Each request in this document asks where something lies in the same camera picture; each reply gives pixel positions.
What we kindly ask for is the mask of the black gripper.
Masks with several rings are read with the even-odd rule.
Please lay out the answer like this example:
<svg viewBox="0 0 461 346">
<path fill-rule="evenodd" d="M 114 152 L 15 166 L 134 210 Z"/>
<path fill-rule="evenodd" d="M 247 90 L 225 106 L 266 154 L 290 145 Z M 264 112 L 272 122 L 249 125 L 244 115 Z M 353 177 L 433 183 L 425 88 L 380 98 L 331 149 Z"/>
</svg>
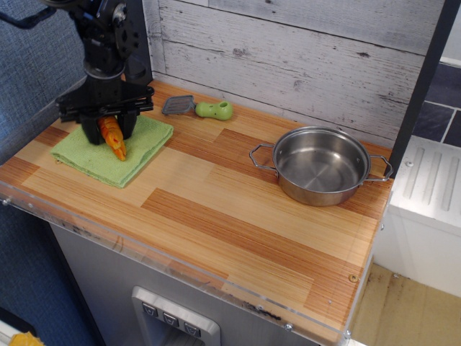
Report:
<svg viewBox="0 0 461 346">
<path fill-rule="evenodd" d="M 154 90 L 123 81 L 119 76 L 112 79 L 96 79 L 87 76 L 75 90 L 59 96 L 56 104 L 63 122 L 80 123 L 91 144 L 102 144 L 98 120 L 116 116 L 123 139 L 133 134 L 141 112 L 153 109 Z"/>
</svg>

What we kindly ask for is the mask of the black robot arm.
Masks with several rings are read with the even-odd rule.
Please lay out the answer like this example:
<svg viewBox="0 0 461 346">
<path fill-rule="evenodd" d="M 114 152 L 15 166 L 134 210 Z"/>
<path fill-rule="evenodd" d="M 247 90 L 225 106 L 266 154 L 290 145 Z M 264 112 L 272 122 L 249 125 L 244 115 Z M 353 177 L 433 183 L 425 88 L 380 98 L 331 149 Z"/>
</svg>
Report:
<svg viewBox="0 0 461 346">
<path fill-rule="evenodd" d="M 46 1 L 45 5 L 68 12 L 84 47 L 83 84 L 55 101 L 61 120 L 81 124 L 88 142 L 99 145 L 99 120 L 114 116 L 122 137 L 128 139 L 139 114 L 153 109 L 154 94 L 152 87 L 130 83 L 123 76 L 140 43 L 128 2 Z"/>
</svg>

